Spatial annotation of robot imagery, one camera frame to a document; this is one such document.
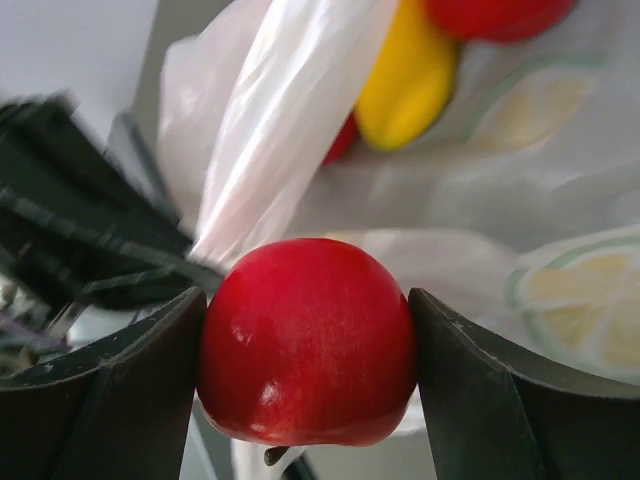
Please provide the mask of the white printed plastic bag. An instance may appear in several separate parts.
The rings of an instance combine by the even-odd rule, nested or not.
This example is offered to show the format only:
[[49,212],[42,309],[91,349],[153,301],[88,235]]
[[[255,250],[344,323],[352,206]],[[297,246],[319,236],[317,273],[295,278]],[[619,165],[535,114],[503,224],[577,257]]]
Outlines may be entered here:
[[[511,45],[450,35],[456,80],[437,120],[393,151],[359,131],[323,165],[399,2],[234,1],[167,49],[157,159],[190,259],[225,278],[271,243],[341,241],[379,261],[408,307],[422,289],[639,389],[638,3],[577,1]],[[428,435],[409,312],[417,383],[379,442]],[[277,479],[316,446],[229,438],[238,479]]]

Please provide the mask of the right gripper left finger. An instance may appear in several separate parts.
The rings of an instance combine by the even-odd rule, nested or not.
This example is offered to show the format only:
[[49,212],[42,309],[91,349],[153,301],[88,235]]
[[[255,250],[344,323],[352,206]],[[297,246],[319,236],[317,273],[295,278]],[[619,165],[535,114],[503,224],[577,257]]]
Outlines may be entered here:
[[176,479],[205,294],[1,382],[4,479]]

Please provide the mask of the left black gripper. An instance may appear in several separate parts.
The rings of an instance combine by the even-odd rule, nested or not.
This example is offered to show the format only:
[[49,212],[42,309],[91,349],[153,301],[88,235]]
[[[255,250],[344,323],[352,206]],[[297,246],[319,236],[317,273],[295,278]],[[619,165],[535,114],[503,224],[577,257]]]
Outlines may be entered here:
[[138,313],[220,273],[73,118],[61,95],[1,104],[1,366],[67,353],[88,309]]

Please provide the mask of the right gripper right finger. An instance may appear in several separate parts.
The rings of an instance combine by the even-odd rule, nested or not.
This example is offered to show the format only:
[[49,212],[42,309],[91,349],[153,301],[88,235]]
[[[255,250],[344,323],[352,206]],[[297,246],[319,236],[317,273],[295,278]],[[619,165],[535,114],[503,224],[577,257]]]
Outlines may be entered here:
[[637,480],[639,389],[533,353],[414,288],[438,478]]

